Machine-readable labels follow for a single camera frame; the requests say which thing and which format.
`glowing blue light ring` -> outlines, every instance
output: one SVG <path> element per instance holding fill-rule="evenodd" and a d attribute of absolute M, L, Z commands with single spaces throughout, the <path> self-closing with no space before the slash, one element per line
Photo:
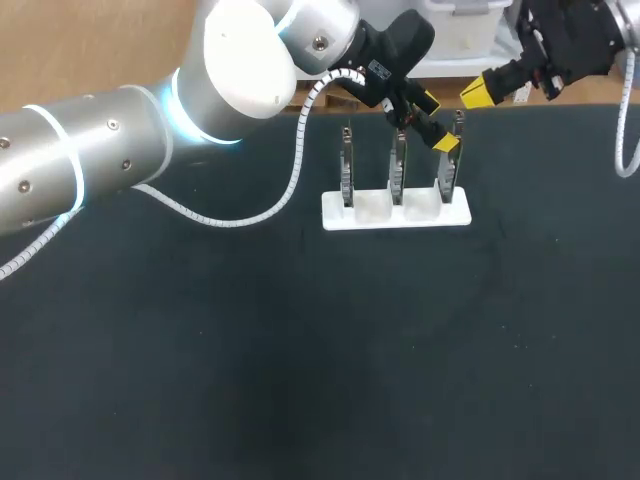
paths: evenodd
<path fill-rule="evenodd" d="M 69 157 L 71 166 L 73 167 L 73 174 L 76 177 L 76 202 L 73 204 L 73 208 L 70 210 L 70 212 L 79 210 L 80 207 L 82 207 L 82 202 L 84 202 L 85 188 L 84 174 L 82 173 L 82 164 L 80 163 L 80 154 L 78 153 L 78 149 L 74 145 L 69 134 L 65 131 L 62 125 L 60 125 L 60 122 L 58 122 L 58 120 L 56 120 L 56 118 L 47 110 L 38 105 L 25 105 L 22 108 L 33 110 L 34 112 L 38 113 L 49 123 L 49 125 L 51 125 L 51 127 L 58 135 L 58 138 L 60 139 L 60 142 L 62 143 L 64 149 L 66 150 L 67 156 Z"/>
<path fill-rule="evenodd" d="M 280 35 L 283 31 L 291 26 L 291 24 L 298 16 L 298 13 L 300 13 L 303 3 L 304 0 L 293 0 L 293 3 L 289 7 L 289 10 L 287 10 L 287 13 L 284 15 L 284 17 L 282 17 L 282 20 L 278 22 L 278 25 L 276 25 L 276 33 L 278 35 Z"/>
<path fill-rule="evenodd" d="M 200 127 L 198 127 L 193 122 L 193 120 L 191 120 L 191 118 L 189 118 L 189 115 L 187 114 L 186 110 L 182 106 L 182 102 L 180 102 L 180 96 L 178 95 L 178 73 L 179 72 L 180 72 L 180 69 L 176 70 L 176 73 L 173 74 L 173 78 L 171 79 L 171 95 L 173 96 L 173 100 L 175 101 L 175 106 L 180 111 L 180 114 L 181 114 L 180 116 L 184 119 L 185 122 L 189 122 L 189 127 L 193 129 L 195 132 L 197 132 L 200 138 L 202 138 L 203 140 L 207 140 L 211 143 L 217 143 L 219 145 L 235 145 L 236 143 L 240 143 L 242 139 L 220 140 L 218 138 L 212 137 L 211 135 L 207 135 L 202 130 L 200 130 Z"/>

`black sticker label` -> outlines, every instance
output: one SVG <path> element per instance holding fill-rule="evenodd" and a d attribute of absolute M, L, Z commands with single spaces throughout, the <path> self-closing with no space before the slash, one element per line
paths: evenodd
<path fill-rule="evenodd" d="M 389 78 L 391 78 L 391 72 L 377 60 L 371 61 L 371 63 L 369 64 L 369 70 L 379 76 L 382 80 L 389 80 Z"/>

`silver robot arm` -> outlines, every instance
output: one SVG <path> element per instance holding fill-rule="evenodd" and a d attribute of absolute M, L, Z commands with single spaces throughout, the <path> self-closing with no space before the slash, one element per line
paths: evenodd
<path fill-rule="evenodd" d="M 240 142 L 288 105 L 294 64 L 329 68 L 359 20 L 352 0 L 202 0 L 183 64 L 158 84 L 1 115 L 0 234 L 151 181 L 194 147 Z"/>

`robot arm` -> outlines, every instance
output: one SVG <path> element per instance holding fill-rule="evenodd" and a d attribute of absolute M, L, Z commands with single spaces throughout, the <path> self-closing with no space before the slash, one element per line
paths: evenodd
<path fill-rule="evenodd" d="M 427 118 L 439 104 L 406 79 L 432 41 L 416 12 L 376 32 L 353 0 L 201 0 L 183 64 L 158 84 L 0 116 L 0 234 L 151 181 L 193 148 L 232 148 L 289 104 L 294 65 L 358 68 L 366 87 L 345 87 L 449 151 L 458 140 Z"/>
<path fill-rule="evenodd" d="M 485 71 L 461 94 L 467 108 L 501 103 L 527 82 L 548 100 L 589 75 L 606 75 L 616 53 L 640 46 L 638 0 L 524 0 L 516 31 L 523 53 Z"/>

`wooden surface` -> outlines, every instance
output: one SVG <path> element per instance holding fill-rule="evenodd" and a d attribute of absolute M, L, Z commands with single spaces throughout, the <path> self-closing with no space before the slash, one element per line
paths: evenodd
<path fill-rule="evenodd" d="M 2 0 L 0 111 L 126 83 L 156 82 L 180 64 L 195 3 Z M 427 80 L 425 85 L 444 106 L 459 107 L 458 94 L 469 81 L 437 79 Z M 618 103 L 621 83 L 614 68 L 609 77 L 590 78 L 569 87 L 555 103 Z M 640 103 L 639 93 L 634 101 Z M 531 104 L 546 103 L 540 92 L 533 93 Z M 323 108 L 368 110 L 349 105 L 335 89 Z"/>

